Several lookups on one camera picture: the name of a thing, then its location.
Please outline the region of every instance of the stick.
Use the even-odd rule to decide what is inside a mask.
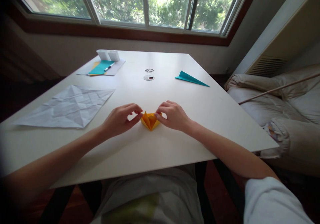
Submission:
[[[297,80],[297,81],[292,82],[292,83],[290,83],[290,84],[286,84],[286,85],[280,86],[280,87],[278,87],[278,88],[269,90],[269,91],[267,91],[267,92],[261,93],[261,94],[259,94],[259,95],[254,96],[254,97],[251,97],[251,98],[249,98],[249,99],[247,99],[247,100],[244,100],[244,101],[242,101],[242,102],[240,102],[240,103],[238,103],[238,104],[246,103],[246,102],[251,101],[251,100],[253,100],[253,99],[255,99],[255,98],[261,97],[261,96],[266,95],[266,94],[270,94],[270,93],[272,93],[272,92],[274,92],[274,91],[276,91],[276,90],[280,90],[280,89],[283,89],[283,88],[292,86],[292,85],[294,85],[294,84],[298,84],[298,83],[300,83],[300,82],[303,82],[303,81],[306,81],[306,80],[309,80],[309,79],[312,79],[312,78],[315,78],[315,77],[318,77],[318,76],[320,76],[320,73],[315,74],[315,75],[311,75],[311,76],[306,77],[306,78],[304,78],[304,79]]]

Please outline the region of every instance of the white cup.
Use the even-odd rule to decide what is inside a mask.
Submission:
[[[108,54],[110,56],[110,59],[112,61],[119,61],[120,60],[120,57],[119,57],[119,52],[116,51],[116,50],[111,50],[111,51],[108,51]]]
[[[107,50],[97,50],[101,60],[110,60]]]

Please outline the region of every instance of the white table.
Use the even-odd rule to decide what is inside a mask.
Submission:
[[[275,141],[188,54],[121,51],[126,63],[116,76],[76,75],[65,78],[1,124],[4,174],[48,154],[99,126],[117,106],[137,103],[153,113],[163,101],[180,104],[187,115],[206,128],[249,151],[278,147]],[[99,61],[92,59],[90,64]],[[146,73],[145,69],[154,69]],[[184,71],[210,87],[175,79]],[[152,81],[143,77],[152,74]],[[116,89],[95,118],[83,130],[14,126],[67,86],[75,84]],[[150,132],[140,122],[86,154],[53,187],[67,186],[161,168],[214,159],[201,143],[182,132],[159,125]]]

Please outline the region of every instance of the chair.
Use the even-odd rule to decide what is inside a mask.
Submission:
[[[225,87],[240,103],[316,73],[320,73],[320,64],[272,78],[236,74]],[[256,98],[241,107],[280,146],[261,151],[261,158],[287,170],[320,176],[320,76]]]

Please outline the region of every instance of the hand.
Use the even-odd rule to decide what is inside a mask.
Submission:
[[[158,114],[161,112],[167,115],[167,119]],[[192,123],[192,120],[186,115],[182,107],[169,100],[158,107],[154,116],[166,127],[182,132],[187,132],[189,125]]]
[[[128,115],[137,114],[131,121]],[[106,139],[120,135],[139,122],[143,114],[142,109],[137,104],[131,103],[114,108],[107,119],[100,126],[100,130]]]

